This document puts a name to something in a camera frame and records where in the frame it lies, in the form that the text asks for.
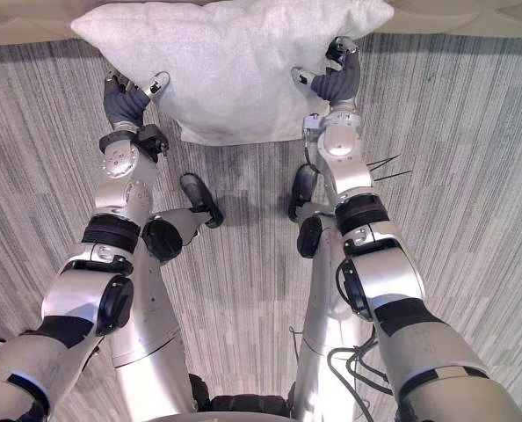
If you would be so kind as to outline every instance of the robot finger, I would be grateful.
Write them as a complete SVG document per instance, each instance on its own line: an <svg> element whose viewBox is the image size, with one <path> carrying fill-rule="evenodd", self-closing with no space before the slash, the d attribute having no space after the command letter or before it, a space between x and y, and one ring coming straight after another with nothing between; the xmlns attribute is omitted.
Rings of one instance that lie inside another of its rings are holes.
<svg viewBox="0 0 522 422"><path fill-rule="evenodd" d="M170 74L167 72L156 73L142 89L149 99L157 97L170 83Z"/></svg>
<svg viewBox="0 0 522 422"><path fill-rule="evenodd" d="M296 83L307 86L312 86L312 81L315 78L315 73L312 73L309 70L305 70L303 68L292 68L290 70L290 74Z"/></svg>

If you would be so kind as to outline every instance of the black wheel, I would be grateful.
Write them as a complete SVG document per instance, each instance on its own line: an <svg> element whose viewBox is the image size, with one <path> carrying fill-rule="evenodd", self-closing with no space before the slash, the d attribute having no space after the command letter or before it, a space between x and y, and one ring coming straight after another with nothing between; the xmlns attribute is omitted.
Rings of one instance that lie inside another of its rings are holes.
<svg viewBox="0 0 522 422"><path fill-rule="evenodd" d="M198 405L199 411L210 411L210 396L208 395L208 386L202 381L202 378L195 374L189 374L189 380L192 387L192 398Z"/></svg>

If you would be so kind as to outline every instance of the floor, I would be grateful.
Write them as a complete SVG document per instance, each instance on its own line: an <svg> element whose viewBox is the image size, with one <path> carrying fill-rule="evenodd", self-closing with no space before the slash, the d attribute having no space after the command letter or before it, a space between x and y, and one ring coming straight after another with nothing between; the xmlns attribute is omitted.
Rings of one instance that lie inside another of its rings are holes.
<svg viewBox="0 0 522 422"><path fill-rule="evenodd" d="M377 176L413 170L377 185L427 303L522 408L522 40L375 34L361 46L364 156L401 154ZM91 214L107 69L80 40L0 47L0 337L40 323L44 292ZM212 395L285 395L288 327L302 326L310 275L285 214L301 143L206 148L179 141L155 109L147 119L172 140L156 210L187 205L178 177L194 171L227 219L163 268L189 368ZM54 420L127 420L107 352ZM392 420L391 398L360 391L377 422Z"/></svg>

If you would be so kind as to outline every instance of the white pillow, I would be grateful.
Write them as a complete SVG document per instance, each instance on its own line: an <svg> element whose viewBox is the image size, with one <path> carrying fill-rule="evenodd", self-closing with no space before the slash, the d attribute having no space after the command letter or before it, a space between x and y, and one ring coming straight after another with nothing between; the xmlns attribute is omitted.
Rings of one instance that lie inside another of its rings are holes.
<svg viewBox="0 0 522 422"><path fill-rule="evenodd" d="M381 0L106 4L71 28L137 84L169 72L158 105L184 141L234 145L300 138L302 118L327 103L290 69L323 72L334 37L360 38L392 14Z"/></svg>

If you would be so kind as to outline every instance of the black cable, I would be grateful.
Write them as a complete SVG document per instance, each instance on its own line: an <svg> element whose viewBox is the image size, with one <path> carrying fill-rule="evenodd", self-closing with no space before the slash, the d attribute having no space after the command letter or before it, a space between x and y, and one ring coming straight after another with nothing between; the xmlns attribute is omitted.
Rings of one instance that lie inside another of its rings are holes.
<svg viewBox="0 0 522 422"><path fill-rule="evenodd" d="M402 171L401 173L390 174L389 176L384 176L383 178L376 178L374 181L378 182L379 180L384 180L385 178L395 178L396 176L402 176L403 174L411 173L412 170Z"/></svg>
<svg viewBox="0 0 522 422"><path fill-rule="evenodd" d="M369 171L378 170L378 169L380 169L380 167L388 164L390 161L392 161L395 158L398 158L399 156L400 156L400 154L398 154L397 156L391 156L390 158L386 158L385 160L382 160L382 162L379 162L380 164L378 164L377 166L373 167L372 169L369 169Z"/></svg>
<svg viewBox="0 0 522 422"><path fill-rule="evenodd" d="M308 138L304 139L304 157L306 158L306 164L310 167L310 169L312 169L312 171L316 172L317 174L322 174L315 164L312 163L312 160L310 160L310 153L308 151Z"/></svg>
<svg viewBox="0 0 522 422"><path fill-rule="evenodd" d="M384 394L387 394L389 396L393 396L394 393L392 392L391 389L387 389L386 387L382 387L381 385L377 384L376 382L372 381L372 380L369 380L368 378L366 378L365 376L357 373L356 371L354 371L352 368L351 368L351 364L353 363L354 360L357 359L357 356L354 355L355 358L353 359L353 356L351 358L349 358L349 360L347 361L347 363L345 364L345 366L347 367L347 372L349 372L349 374L351 374L352 376L354 376L356 379L358 379L359 381L365 383L367 386L373 388L373 389L376 389L377 391L379 391L380 393L384 393Z"/></svg>
<svg viewBox="0 0 522 422"><path fill-rule="evenodd" d="M378 369L376 369L375 367L371 367L370 365L367 365L364 361L363 361L363 357L362 356L359 356L359 359L358 359L359 363L360 363L360 366L363 367L364 369L366 369L368 372L372 372L373 374L376 374L378 375L380 378L382 378L382 380L384 380L384 382L388 382L388 376L386 374L384 374L383 372L379 371Z"/></svg>
<svg viewBox="0 0 522 422"><path fill-rule="evenodd" d="M335 271L335 285L337 286L337 291L339 292L339 295L343 298L344 301L347 302L349 306L351 306L351 304L349 303L349 299L347 298L346 294L343 293L343 289L341 288L341 284L339 283L339 272L341 271L341 267L343 266L345 261L346 259L341 261L341 264L337 266L337 270Z"/></svg>
<svg viewBox="0 0 522 422"><path fill-rule="evenodd" d="M296 355L296 363L298 363L298 345L296 344L296 334L302 334L304 331L295 331L292 325L288 325L288 331L293 335L294 354Z"/></svg>
<svg viewBox="0 0 522 422"><path fill-rule="evenodd" d="M351 393L351 395L353 396L353 398L359 405L360 409L362 410L363 414L365 415L367 422L374 422L374 419L371 416L370 412L368 411L368 408L366 407L363 399L360 398L359 394L357 393L357 391L355 391L355 389L351 386L351 384L348 383L348 381L345 380L345 378L341 374L339 374L339 371L337 371L333 367L333 364L331 363L331 358L333 357L333 355L335 353L339 353L339 352L355 352L355 349L350 348L350 347L338 347L338 348L332 349L328 353L328 358L327 358L328 367L330 368L330 371L333 373L333 375L336 376L337 379L349 390L349 392Z"/></svg>

